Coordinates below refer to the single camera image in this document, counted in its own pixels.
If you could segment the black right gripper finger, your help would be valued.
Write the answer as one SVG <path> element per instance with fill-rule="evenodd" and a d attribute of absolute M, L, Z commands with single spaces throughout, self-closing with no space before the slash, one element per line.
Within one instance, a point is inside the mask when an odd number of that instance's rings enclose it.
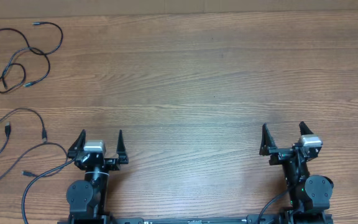
<path fill-rule="evenodd" d="M 301 145 L 322 145 L 323 141 L 314 134 L 304 121 L 299 123 L 301 136 L 298 142 Z"/>
<path fill-rule="evenodd" d="M 277 149 L 275 141 L 267 127 L 267 124 L 262 125 L 262 140 L 259 149 L 260 156 L 269 156 L 271 153 Z"/>

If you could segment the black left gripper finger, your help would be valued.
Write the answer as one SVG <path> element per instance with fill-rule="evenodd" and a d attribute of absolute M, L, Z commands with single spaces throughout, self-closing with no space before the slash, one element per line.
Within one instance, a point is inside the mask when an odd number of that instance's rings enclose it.
<path fill-rule="evenodd" d="M 83 129 L 76 141 L 67 150 L 67 158 L 74 159 L 84 148 L 86 142 L 86 131 Z"/>
<path fill-rule="evenodd" d="M 129 158 L 128 158 L 128 155 L 126 152 L 126 147 L 124 145 L 124 138 L 123 138 L 121 129 L 119 130 L 116 153 L 118 155 L 117 161 L 119 164 L 128 164 L 129 163 Z"/>

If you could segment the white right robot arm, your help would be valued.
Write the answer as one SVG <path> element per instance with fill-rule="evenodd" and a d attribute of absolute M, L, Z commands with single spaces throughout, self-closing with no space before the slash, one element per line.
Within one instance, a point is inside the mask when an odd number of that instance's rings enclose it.
<path fill-rule="evenodd" d="M 275 144 L 267 124 L 262 125 L 262 140 L 259 154 L 269 156 L 271 166 L 280 165 L 284 172 L 287 189 L 271 199 L 260 211 L 257 223 L 332 223 L 330 208 L 333 181 L 322 175 L 311 175 L 307 163 L 318 157 L 323 147 L 321 138 L 302 121 L 299 124 L 300 138 L 291 147 L 279 148 Z M 283 196 L 289 195 L 290 207 L 282 208 L 276 215 L 265 212 Z"/>

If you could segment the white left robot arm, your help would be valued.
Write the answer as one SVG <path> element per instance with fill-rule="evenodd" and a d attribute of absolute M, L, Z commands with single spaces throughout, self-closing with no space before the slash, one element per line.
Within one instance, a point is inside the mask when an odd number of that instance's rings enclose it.
<path fill-rule="evenodd" d="M 71 145 L 68 158 L 85 172 L 85 177 L 67 189 L 68 223 L 116 223 L 112 213 L 105 211 L 105 206 L 109 173 L 119 171 L 121 165 L 129 163 L 122 131 L 119 132 L 116 154 L 116 158 L 107 158 L 104 141 L 87 141 L 86 131 L 82 131 Z"/>

